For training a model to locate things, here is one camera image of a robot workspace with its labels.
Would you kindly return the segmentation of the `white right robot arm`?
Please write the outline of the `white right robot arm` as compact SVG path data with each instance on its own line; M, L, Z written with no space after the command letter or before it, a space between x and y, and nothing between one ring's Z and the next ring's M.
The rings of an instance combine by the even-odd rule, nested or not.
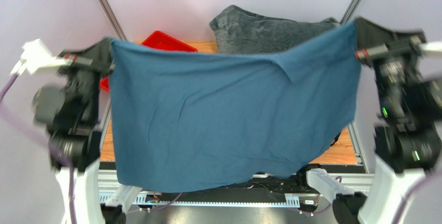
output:
M381 118L375 127L376 170L369 195L356 192L324 169L305 173L306 183L333 207L338 223L400 223L412 194L435 175L441 138L441 78L424 80L423 55L441 55L441 42L422 30L394 31L359 17L358 61L375 72Z

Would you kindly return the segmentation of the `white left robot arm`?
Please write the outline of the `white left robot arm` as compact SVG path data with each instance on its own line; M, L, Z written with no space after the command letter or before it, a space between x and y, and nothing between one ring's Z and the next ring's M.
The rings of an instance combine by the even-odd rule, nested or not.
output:
M99 121L100 81L114 70L111 41L104 38L83 50L52 54L36 39L23 46L31 74L55 71L64 86L46 85L33 97L34 122L45 126L51 166L62 188L64 223L125 223L139 187L120 186L105 202L98 174L102 132Z

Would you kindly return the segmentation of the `blue t shirt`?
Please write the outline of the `blue t shirt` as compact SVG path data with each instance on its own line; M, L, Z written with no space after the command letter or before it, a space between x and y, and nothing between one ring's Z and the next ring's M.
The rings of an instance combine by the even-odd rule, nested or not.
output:
M118 181L162 193L287 178L353 121L361 64L348 23L284 52L166 52L112 39Z

